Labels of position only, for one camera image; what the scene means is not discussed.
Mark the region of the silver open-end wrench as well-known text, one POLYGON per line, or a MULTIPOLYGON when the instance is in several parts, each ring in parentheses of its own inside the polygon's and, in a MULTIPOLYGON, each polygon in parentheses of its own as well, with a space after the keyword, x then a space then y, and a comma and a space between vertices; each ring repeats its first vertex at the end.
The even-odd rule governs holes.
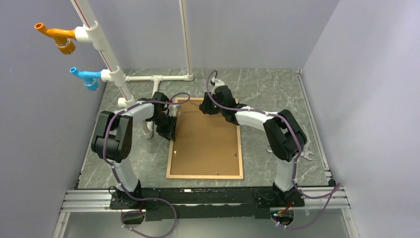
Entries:
POLYGON ((303 152, 301 154, 301 157, 304 158, 304 159, 306 159, 306 160, 308 160, 308 161, 312 161, 313 160, 313 156, 314 156, 314 153, 312 151, 306 151, 306 152, 303 152))

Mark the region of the wooden picture frame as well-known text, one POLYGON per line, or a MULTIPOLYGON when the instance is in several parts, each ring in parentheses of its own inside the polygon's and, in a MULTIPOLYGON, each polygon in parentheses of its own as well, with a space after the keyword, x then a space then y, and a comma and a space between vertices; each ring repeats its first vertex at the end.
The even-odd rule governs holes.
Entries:
POLYGON ((166 178, 242 180, 240 127, 221 114, 199 110, 202 98, 191 98, 176 109, 175 141, 169 147, 166 178))

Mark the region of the blue pipe fitting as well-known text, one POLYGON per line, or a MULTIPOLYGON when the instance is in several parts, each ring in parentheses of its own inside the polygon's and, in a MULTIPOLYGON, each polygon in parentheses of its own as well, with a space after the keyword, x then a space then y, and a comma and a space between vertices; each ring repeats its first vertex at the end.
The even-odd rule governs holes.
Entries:
POLYGON ((79 71, 76 67, 72 67, 69 72, 82 79, 85 87, 89 91, 96 91, 99 87, 98 80, 101 80, 101 72, 97 71, 79 71))

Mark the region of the white pvc pipe rack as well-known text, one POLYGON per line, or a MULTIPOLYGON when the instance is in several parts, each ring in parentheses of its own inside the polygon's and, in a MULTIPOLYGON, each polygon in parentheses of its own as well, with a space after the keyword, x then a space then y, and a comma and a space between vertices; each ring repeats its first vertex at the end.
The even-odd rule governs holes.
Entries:
POLYGON ((127 87, 129 81, 151 81, 154 83, 153 93, 158 91, 160 82, 162 81, 192 81, 192 65, 189 50, 189 36, 188 36, 188 25, 187 25, 187 11, 186 2, 184 0, 179 1, 180 16, 182 23, 182 32, 184 38, 184 48, 187 63, 187 73, 182 76, 164 76, 164 75, 151 75, 132 77, 126 76, 123 73, 120 63, 116 58, 102 27, 100 26, 97 18, 87 0, 71 0, 74 9, 79 15, 83 25, 75 28, 76 40, 79 42, 91 43, 94 48, 100 54, 104 61, 107 69, 104 69, 100 73, 100 79, 103 82, 114 83, 115 86, 120 90, 122 97, 118 99, 118 106, 120 108, 126 108, 135 104, 134 96, 131 94, 127 87))

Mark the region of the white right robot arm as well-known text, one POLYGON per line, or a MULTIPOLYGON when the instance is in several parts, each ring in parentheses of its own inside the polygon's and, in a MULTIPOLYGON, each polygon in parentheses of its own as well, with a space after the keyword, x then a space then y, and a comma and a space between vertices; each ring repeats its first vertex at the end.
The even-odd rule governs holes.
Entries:
POLYGON ((279 206, 290 203, 296 192, 297 159, 308 141, 293 114, 287 109, 273 113, 239 104, 226 85, 216 86, 213 91, 207 90, 199 109, 203 114, 221 114, 229 123, 265 133, 277 158, 273 201, 279 206))

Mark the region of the orange pipe fitting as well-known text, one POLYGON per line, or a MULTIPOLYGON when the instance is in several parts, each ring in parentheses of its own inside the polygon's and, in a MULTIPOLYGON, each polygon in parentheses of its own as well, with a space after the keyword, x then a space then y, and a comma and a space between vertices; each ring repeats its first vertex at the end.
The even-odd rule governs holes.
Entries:
POLYGON ((34 28, 43 35, 52 38, 56 47, 64 55, 70 55, 76 50, 76 46, 72 41, 76 39, 75 29, 48 28, 41 22, 35 24, 34 28))

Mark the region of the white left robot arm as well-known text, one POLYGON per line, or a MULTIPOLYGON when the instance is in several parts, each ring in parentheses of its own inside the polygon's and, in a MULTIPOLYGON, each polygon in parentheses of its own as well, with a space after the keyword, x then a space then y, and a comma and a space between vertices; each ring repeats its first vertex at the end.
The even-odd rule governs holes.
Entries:
POLYGON ((153 122, 156 132, 168 141, 175 140, 177 118, 169 114, 173 99, 155 92, 149 99, 141 98, 121 111, 99 113, 91 150, 109 165, 117 180, 111 193, 116 202, 128 208, 141 208, 145 204, 140 180, 134 174, 128 156, 132 148, 133 127, 153 122))

